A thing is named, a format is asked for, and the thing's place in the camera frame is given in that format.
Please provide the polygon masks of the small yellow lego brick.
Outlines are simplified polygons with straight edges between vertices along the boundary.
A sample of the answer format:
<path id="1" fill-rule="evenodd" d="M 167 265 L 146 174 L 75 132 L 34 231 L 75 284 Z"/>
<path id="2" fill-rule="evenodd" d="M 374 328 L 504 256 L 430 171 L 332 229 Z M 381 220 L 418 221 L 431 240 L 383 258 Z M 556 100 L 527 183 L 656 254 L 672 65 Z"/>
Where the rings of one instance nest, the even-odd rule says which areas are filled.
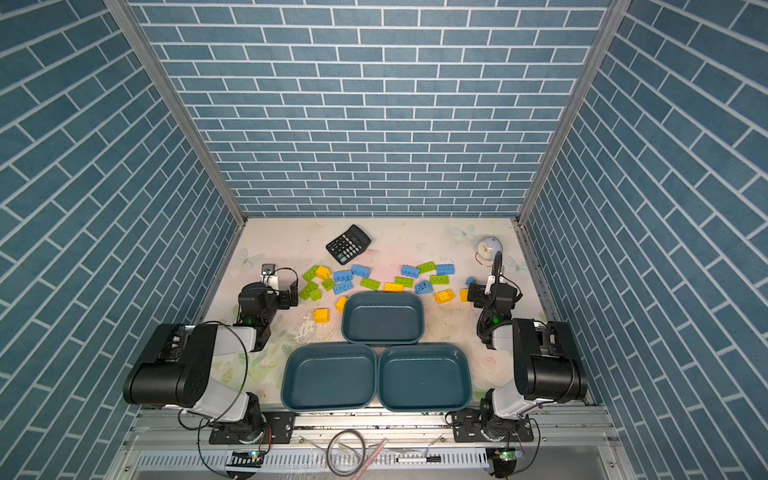
<path id="1" fill-rule="evenodd" d="M 337 302 L 336 302 L 336 304 L 335 304 L 335 308 L 336 308 L 336 310 L 337 310 L 339 313 L 344 313 L 344 309 L 345 309 L 345 305 L 346 305 L 347 301 L 348 301 L 348 298 L 347 298 L 347 297 L 345 297 L 345 296 L 342 296 L 342 297 L 340 297 L 340 298 L 337 300 Z"/>

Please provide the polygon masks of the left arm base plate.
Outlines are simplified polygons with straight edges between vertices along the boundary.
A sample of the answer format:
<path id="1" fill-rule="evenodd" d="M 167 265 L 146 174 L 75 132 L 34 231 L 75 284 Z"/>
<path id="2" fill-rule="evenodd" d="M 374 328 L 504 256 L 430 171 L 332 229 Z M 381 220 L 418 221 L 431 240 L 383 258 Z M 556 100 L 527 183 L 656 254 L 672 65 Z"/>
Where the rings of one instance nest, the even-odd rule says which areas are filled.
<path id="1" fill-rule="evenodd" d="M 263 412 L 255 422 L 245 418 L 239 422 L 214 423 L 209 437 L 212 445 L 288 444 L 296 414 L 288 411 Z"/>

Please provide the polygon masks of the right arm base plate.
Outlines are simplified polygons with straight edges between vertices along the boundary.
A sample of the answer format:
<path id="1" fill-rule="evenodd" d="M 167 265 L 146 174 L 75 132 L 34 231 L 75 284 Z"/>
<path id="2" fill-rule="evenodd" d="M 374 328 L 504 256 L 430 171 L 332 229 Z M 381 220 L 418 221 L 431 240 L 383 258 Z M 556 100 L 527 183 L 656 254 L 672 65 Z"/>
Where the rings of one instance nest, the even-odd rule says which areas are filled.
<path id="1" fill-rule="evenodd" d="M 535 438 L 529 421 L 501 419 L 479 409 L 450 411 L 445 420 L 457 443 L 525 443 Z"/>

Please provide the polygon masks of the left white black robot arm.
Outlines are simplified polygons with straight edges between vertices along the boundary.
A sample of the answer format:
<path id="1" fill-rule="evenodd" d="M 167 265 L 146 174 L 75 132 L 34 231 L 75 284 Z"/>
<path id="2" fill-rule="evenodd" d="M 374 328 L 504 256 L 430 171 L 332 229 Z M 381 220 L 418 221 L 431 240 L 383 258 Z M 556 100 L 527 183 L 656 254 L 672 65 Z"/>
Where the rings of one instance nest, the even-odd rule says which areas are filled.
<path id="1" fill-rule="evenodd" d="M 258 397 L 211 378 L 214 358 L 262 350 L 271 336 L 271 322 L 280 310 L 299 303 L 298 280 L 279 288 L 278 270 L 268 264 L 259 281 L 238 295 L 237 322 L 206 321 L 197 326 L 164 323 L 156 327 L 122 390 L 132 405 L 174 407 L 200 416 L 211 430 L 213 445 L 287 444 L 295 416 L 262 410 Z"/>

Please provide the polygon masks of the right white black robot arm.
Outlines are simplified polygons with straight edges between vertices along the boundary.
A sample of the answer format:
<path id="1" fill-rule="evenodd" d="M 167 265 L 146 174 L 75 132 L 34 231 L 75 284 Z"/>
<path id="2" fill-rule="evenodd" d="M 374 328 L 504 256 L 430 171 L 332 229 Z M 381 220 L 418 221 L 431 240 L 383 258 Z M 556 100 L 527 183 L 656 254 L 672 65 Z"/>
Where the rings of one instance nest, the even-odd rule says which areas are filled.
<path id="1" fill-rule="evenodd" d="M 467 300 L 480 310 L 476 335 L 489 350 L 512 354 L 513 377 L 486 392 L 479 428 L 490 441 L 509 440 L 525 429 L 530 411 L 548 404 L 582 400 L 588 377 L 570 326 L 515 318 L 522 299 L 517 287 L 501 282 L 468 287 Z"/>

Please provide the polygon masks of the yellow square lego brick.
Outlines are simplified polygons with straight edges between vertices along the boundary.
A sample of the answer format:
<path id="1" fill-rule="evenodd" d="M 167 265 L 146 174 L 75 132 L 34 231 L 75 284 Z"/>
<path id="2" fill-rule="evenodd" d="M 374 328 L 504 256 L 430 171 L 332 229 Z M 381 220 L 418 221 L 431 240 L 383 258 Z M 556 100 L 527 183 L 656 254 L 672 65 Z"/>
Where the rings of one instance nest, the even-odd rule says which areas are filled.
<path id="1" fill-rule="evenodd" d="M 319 308 L 313 311 L 313 321 L 317 324 L 325 324 L 330 321 L 330 312 L 327 308 Z"/>

